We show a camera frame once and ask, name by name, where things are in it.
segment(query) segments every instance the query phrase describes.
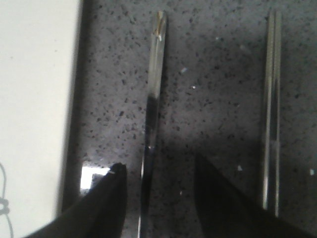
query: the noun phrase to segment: speckled gray surface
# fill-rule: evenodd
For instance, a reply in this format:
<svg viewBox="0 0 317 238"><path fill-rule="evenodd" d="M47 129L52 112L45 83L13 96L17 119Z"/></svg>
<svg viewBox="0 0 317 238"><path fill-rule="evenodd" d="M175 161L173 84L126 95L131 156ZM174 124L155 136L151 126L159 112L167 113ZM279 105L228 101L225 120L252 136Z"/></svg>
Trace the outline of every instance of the speckled gray surface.
<svg viewBox="0 0 317 238"><path fill-rule="evenodd" d="M168 30L150 237L202 237L192 195L197 151L254 199L272 7L283 14L281 218L317 235L317 175L310 175L310 169L317 174L315 0L87 1L64 207L76 199L83 161L122 162L129 186L122 237L136 237L149 20L160 9L168 14Z"/></svg>

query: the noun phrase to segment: metal bar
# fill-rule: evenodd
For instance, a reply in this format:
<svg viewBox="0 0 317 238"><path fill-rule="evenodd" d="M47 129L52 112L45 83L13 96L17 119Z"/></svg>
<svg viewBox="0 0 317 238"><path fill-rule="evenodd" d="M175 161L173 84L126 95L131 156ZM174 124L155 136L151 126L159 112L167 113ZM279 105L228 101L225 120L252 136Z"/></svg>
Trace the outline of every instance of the metal bar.
<svg viewBox="0 0 317 238"><path fill-rule="evenodd" d="M279 121L281 13L271 11L268 19L267 52L264 81L264 115L262 137L261 205L278 216L279 199Z"/></svg>
<svg viewBox="0 0 317 238"><path fill-rule="evenodd" d="M158 128L159 92L163 67L166 21L166 14L163 11L157 12L153 20L145 122L145 148L141 168L141 213L139 217L138 238L146 238L147 236L150 191Z"/></svg>

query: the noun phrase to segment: black object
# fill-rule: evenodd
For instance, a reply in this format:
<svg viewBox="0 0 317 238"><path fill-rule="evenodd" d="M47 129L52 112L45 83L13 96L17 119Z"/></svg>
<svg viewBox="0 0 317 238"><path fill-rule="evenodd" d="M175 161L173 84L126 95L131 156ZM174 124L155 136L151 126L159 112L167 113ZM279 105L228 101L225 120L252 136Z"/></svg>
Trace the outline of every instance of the black object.
<svg viewBox="0 0 317 238"><path fill-rule="evenodd" d="M250 201L201 155L195 202L206 238L313 238Z"/></svg>
<svg viewBox="0 0 317 238"><path fill-rule="evenodd" d="M115 164L82 200L26 238L119 238L126 204L126 166Z"/></svg>

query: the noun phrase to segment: metal rod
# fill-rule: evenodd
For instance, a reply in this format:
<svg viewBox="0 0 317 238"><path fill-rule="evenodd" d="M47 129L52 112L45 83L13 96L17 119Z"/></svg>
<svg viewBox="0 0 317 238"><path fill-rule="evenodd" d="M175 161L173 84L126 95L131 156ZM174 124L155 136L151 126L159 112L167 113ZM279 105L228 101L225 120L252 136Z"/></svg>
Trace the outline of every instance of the metal rod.
<svg viewBox="0 0 317 238"><path fill-rule="evenodd" d="M278 216L279 209L280 58L281 13L271 11L268 19L264 80L261 206L275 216Z"/></svg>
<svg viewBox="0 0 317 238"><path fill-rule="evenodd" d="M159 11L153 20L151 52L148 78L148 100L146 111L145 148L141 168L141 213L138 238L146 238L148 229L150 191L156 148L159 113L159 92L163 67L166 14Z"/></svg>

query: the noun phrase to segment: silver rod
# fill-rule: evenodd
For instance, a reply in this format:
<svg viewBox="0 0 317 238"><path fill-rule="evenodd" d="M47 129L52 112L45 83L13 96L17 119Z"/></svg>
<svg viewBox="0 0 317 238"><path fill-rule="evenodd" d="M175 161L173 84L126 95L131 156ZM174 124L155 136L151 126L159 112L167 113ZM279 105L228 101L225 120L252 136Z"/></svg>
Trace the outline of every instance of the silver rod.
<svg viewBox="0 0 317 238"><path fill-rule="evenodd" d="M150 191L159 113L159 92L163 67L166 14L159 11L153 20L151 51L148 78L148 100L146 111L145 148L141 168L141 213L139 217L138 238L146 238L148 229Z"/></svg>
<svg viewBox="0 0 317 238"><path fill-rule="evenodd" d="M281 13L271 11L268 19L264 81L261 205L275 216L278 216L279 209L280 57Z"/></svg>

